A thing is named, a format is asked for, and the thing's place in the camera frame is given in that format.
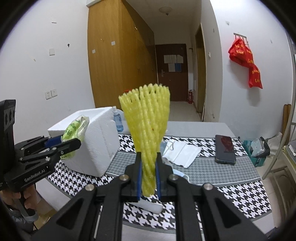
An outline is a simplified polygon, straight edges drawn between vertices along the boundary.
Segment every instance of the doorway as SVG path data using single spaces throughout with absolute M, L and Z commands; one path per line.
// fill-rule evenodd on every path
M 203 121 L 205 112 L 205 95 L 206 95 L 206 59 L 205 59 L 205 43 L 202 33 L 202 25 L 198 28 L 195 35 L 196 54 L 197 54 L 197 103 L 196 110 Z
M 168 86 L 171 101 L 187 101 L 188 65 L 186 44 L 156 45 L 158 83 Z

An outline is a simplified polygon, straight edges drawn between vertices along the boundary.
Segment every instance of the black and white tablecloth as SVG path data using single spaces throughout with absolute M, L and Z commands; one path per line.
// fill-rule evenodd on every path
M 55 173 L 49 175 L 47 179 L 69 197 L 75 196 L 89 183 L 98 186 L 109 183 L 115 175 L 124 173 L 125 167 L 133 163 L 136 156 L 131 136 L 121 134 L 119 139 L 120 149 L 104 176 L 84 175 L 68 169 L 62 161 L 59 161 Z M 221 165 L 214 161 L 215 141 L 213 138 L 164 137 L 165 141 L 171 139 L 186 141 L 188 144 L 202 148 L 201 153 L 189 168 L 173 166 L 173 168 L 187 174 L 189 182 L 196 185 L 202 185 L 205 182 L 213 183 L 251 220 L 271 213 L 271 206 L 262 181 L 238 139 L 232 139 L 237 158 L 234 166 Z M 144 197 L 144 199 L 160 203 L 157 195 L 149 198 Z M 123 208 L 123 221 L 125 224 L 150 230 L 154 230 L 154 228 L 162 231 L 175 230 L 173 204 L 171 202 L 161 204 L 163 210 L 158 215 L 126 203 Z

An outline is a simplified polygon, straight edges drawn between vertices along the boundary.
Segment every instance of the red bag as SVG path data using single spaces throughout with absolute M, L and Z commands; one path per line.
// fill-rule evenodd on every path
M 246 45 L 244 43 L 244 40 L 241 38 L 235 39 L 232 46 L 228 50 L 229 58 L 238 63 L 239 65 L 249 67 L 247 63 L 247 55 L 246 55 Z
M 260 71 L 254 64 L 253 53 L 250 48 L 246 46 L 244 40 L 235 38 L 228 53 L 232 61 L 249 68 L 249 87 L 259 87 L 262 89 Z
M 254 64 L 253 67 L 249 68 L 249 87 L 259 87 L 263 89 L 260 78 L 260 71 Z

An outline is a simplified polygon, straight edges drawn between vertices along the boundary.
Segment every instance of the bottle cap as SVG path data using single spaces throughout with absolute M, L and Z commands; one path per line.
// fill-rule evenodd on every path
M 116 113 L 117 112 L 116 106 L 112 106 L 112 111 L 113 111 L 113 113 Z

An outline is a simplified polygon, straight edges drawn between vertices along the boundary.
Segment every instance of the yellow foam net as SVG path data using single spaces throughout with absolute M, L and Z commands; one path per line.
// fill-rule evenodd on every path
M 170 112 L 170 91 L 149 84 L 119 96 L 136 152 L 142 158 L 142 193 L 149 197 L 156 188 L 155 161 Z

